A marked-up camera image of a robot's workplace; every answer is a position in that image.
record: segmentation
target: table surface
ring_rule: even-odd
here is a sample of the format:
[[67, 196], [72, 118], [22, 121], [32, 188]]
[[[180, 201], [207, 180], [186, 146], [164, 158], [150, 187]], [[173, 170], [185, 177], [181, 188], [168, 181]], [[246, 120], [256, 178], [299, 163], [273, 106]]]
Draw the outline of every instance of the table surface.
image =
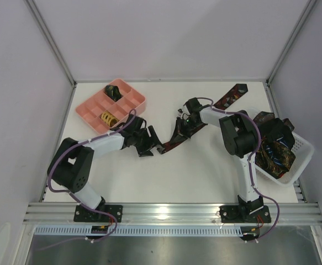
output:
[[[132, 82], [146, 97], [141, 117], [153, 125], [161, 142], [174, 130], [177, 109], [192, 97], [220, 99], [235, 82]], [[255, 107], [269, 112], [270, 106], [261, 82], [248, 82], [249, 91], [228, 110]], [[106, 83], [77, 85], [62, 139], [97, 136], [77, 115], [75, 108], [102, 89]], [[138, 157], [134, 147], [110, 152], [92, 163], [89, 182], [108, 202], [119, 203], [235, 203], [238, 175], [234, 158], [224, 145], [220, 129], [206, 126], [172, 151], [154, 157]], [[296, 203], [294, 187], [280, 187], [258, 176], [262, 194], [279, 203]], [[61, 188], [55, 182], [53, 187]], [[72, 202], [68, 194], [47, 190], [45, 202]]]

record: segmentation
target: pink plastic bin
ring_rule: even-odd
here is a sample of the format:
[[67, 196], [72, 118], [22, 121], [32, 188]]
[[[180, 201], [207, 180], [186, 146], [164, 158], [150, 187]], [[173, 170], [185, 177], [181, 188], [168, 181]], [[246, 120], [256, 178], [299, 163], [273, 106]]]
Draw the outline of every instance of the pink plastic bin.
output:
[[100, 118], [104, 111], [113, 114], [119, 120], [116, 124], [118, 125], [126, 122], [131, 109], [136, 109], [137, 115], [140, 115], [146, 108], [145, 97], [123, 80], [115, 79], [110, 84], [118, 86], [123, 95], [117, 102], [109, 98], [103, 88], [75, 109], [76, 113], [99, 134], [104, 134], [110, 129]]

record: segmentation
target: white basket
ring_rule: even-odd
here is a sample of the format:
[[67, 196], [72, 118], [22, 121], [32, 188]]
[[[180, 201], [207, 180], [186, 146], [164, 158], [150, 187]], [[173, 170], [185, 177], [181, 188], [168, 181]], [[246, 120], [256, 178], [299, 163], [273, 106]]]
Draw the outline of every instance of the white basket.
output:
[[[255, 116], [260, 112], [255, 108], [248, 108], [246, 111], [248, 112], [249, 117], [252, 119], [255, 118]], [[299, 178], [309, 161], [312, 159], [314, 147], [307, 140], [303, 139], [294, 132], [292, 134], [295, 139], [295, 143], [292, 148], [292, 152], [295, 154], [295, 160], [289, 172], [285, 173], [281, 178], [275, 179], [269, 173], [266, 173], [259, 166], [255, 165], [257, 176], [269, 178], [278, 185], [284, 187], [292, 185], [293, 182]]]

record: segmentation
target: ventilation grille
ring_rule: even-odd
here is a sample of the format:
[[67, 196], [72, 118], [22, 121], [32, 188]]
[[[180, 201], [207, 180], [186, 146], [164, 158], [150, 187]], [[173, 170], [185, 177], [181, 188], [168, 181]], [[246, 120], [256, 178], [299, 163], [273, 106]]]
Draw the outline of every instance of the ventilation grille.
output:
[[[35, 235], [63, 236], [97, 236], [91, 233], [91, 225], [40, 225], [35, 229]], [[205, 236], [230, 237], [242, 236], [238, 226], [201, 227], [201, 226], [121, 226], [117, 227], [113, 236]]]

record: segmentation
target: white table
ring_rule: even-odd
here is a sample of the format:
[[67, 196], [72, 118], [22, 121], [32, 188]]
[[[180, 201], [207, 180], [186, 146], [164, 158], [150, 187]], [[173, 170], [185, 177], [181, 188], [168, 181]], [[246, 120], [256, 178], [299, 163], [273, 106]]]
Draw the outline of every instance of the white table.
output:
[[[146, 97], [140, 116], [153, 125], [161, 142], [173, 133], [177, 109], [192, 97], [209, 97], [215, 102], [235, 82], [134, 82]], [[62, 139], [89, 139], [97, 134], [76, 114], [75, 108], [102, 89], [106, 83], [77, 85]], [[270, 111], [261, 82], [247, 83], [249, 91], [228, 110], [255, 107]], [[223, 145], [219, 128], [208, 125], [172, 151], [154, 157], [138, 157], [130, 147], [94, 160], [89, 182], [108, 202], [120, 203], [234, 203], [238, 177], [233, 157]], [[259, 190], [280, 203], [296, 203], [294, 187], [283, 188], [258, 176]], [[45, 202], [72, 202], [67, 194], [49, 190]]]

